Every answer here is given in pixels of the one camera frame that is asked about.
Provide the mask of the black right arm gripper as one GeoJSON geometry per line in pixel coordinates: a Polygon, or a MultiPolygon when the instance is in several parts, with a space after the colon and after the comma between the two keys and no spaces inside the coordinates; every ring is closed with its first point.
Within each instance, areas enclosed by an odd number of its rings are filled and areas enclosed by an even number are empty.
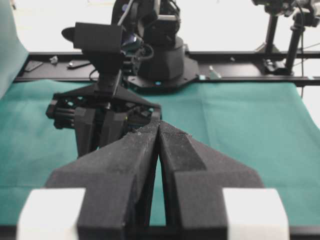
{"type": "Polygon", "coordinates": [[[75,130],[79,158],[30,192],[17,223],[19,240],[123,240],[126,227],[150,212],[145,206],[138,213],[137,206],[153,193],[149,175],[162,108],[128,90],[123,80],[151,55],[83,55],[98,72],[97,81],[55,93],[45,113],[57,129],[75,130]],[[133,128],[139,129],[122,137],[133,128]],[[93,151],[95,131],[101,131],[100,149],[93,151]]]}

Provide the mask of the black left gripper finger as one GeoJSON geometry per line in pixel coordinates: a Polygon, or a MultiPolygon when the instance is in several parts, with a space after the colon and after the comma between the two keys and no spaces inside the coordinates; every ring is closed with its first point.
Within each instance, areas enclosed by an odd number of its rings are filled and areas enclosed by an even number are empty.
{"type": "Polygon", "coordinates": [[[289,239],[280,195],[254,169],[165,121],[158,133],[166,222],[180,239],[289,239]]]}

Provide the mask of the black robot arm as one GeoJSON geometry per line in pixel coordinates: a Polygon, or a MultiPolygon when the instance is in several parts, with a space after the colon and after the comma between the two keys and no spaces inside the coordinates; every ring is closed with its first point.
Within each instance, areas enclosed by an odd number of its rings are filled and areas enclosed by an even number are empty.
{"type": "Polygon", "coordinates": [[[126,59],[140,77],[181,77],[183,41],[169,2],[118,0],[112,23],[78,22],[62,31],[98,71],[96,83],[53,95],[46,115],[76,133],[78,159],[55,170],[48,186],[86,190],[84,235],[122,235],[124,224],[147,226],[157,162],[161,163],[166,229],[180,238],[287,240],[278,192],[252,168],[162,121],[158,104],[121,84],[126,59]]]}

